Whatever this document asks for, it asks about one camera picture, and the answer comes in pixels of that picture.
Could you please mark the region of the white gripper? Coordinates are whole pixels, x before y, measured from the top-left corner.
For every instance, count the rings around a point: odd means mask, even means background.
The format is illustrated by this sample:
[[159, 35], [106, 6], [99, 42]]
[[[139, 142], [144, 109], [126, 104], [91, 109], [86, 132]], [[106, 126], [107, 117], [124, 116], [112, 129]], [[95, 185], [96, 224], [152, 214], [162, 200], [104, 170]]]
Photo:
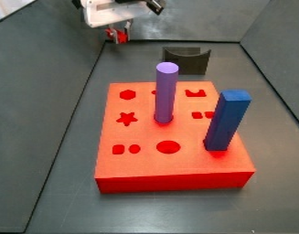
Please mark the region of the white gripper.
[[[83, 9], [84, 21], [90, 27], [102, 27], [126, 21], [124, 33], [131, 39], [134, 18], [152, 12], [159, 15], [166, 0], [72, 0], [76, 9]], [[115, 41], [114, 28], [106, 29], [107, 37]]]

